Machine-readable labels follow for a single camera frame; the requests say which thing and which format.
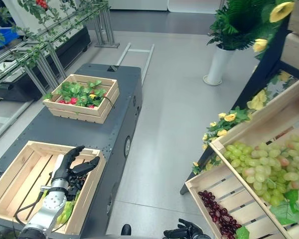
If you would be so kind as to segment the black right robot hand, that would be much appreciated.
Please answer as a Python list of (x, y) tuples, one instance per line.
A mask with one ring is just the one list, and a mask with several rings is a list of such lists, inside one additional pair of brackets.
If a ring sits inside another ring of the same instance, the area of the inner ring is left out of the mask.
[(167, 239), (198, 239), (204, 235), (204, 232), (196, 224), (179, 218), (177, 228), (166, 230), (163, 235)]

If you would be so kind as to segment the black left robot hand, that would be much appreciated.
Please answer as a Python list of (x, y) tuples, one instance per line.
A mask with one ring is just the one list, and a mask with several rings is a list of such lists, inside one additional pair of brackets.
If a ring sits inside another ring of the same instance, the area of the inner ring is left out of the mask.
[(65, 180), (69, 182), (69, 178), (71, 176), (83, 176), (88, 172), (92, 171), (99, 164), (100, 157), (96, 156), (93, 160), (85, 163), (81, 163), (70, 168), (72, 162), (76, 159), (76, 157), (80, 154), (80, 152), (85, 148), (84, 145), (78, 146), (74, 149), (71, 149), (67, 152), (63, 160), (59, 166), (59, 168), (55, 171), (54, 177), (52, 178), (52, 182), (58, 179)]

